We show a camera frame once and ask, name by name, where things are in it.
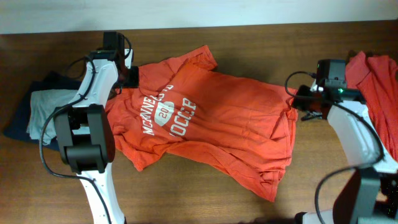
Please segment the orange soccer t-shirt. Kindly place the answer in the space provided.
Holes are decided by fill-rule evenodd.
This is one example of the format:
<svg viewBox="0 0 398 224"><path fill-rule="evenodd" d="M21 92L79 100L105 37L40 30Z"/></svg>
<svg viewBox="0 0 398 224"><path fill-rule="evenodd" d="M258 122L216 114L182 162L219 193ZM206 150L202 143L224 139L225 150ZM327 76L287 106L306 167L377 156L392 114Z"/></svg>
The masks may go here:
<svg viewBox="0 0 398 224"><path fill-rule="evenodd" d="M216 71L207 46L139 67L139 88L106 104L137 170L164 154L208 164L274 201L292 160L298 112L284 87Z"/></svg>

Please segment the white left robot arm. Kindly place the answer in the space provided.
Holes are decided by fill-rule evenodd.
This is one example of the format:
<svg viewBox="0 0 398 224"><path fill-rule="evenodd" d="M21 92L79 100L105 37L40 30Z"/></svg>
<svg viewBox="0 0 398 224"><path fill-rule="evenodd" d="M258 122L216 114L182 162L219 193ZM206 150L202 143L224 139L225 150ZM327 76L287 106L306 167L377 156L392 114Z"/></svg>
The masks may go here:
<svg viewBox="0 0 398 224"><path fill-rule="evenodd" d="M126 80L134 52L97 50L86 60L77 94L53 117L62 161L87 196L95 223L125 223L112 178L115 143L105 106L115 84Z"/></svg>

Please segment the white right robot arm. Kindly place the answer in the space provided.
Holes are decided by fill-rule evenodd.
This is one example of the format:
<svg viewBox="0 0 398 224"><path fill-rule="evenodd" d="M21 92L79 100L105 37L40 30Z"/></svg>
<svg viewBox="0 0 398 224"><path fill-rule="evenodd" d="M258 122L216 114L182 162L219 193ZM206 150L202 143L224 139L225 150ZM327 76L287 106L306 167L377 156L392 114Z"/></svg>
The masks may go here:
<svg viewBox="0 0 398 224"><path fill-rule="evenodd" d="M397 161L382 144L358 90L302 85L292 106L314 112L335 130L353 175L333 207L320 210L322 185L315 190L315 211L296 214L296 223L397 223Z"/></svg>

